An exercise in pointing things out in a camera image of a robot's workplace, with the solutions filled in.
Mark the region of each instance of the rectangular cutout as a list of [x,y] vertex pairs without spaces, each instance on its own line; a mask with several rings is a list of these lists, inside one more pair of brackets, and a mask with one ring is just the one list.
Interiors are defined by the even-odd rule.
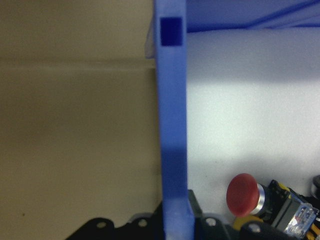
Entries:
[[182,19],[180,17],[163,17],[160,20],[161,45],[182,45]]

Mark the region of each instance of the white surface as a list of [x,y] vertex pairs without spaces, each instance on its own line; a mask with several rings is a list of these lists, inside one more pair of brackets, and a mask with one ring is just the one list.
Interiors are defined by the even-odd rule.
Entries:
[[221,30],[188,41],[189,188],[231,216],[229,181],[283,182],[310,194],[320,174],[320,29]]

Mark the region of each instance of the blue plastic panel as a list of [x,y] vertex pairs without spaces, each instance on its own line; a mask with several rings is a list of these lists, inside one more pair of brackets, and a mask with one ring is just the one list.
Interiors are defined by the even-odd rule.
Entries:
[[318,0],[187,0],[187,31],[272,28],[278,21],[283,23],[283,18],[294,22],[319,13],[313,9],[318,3]]
[[192,240],[194,217],[187,181],[186,3],[156,0],[154,9],[164,233],[167,240]]

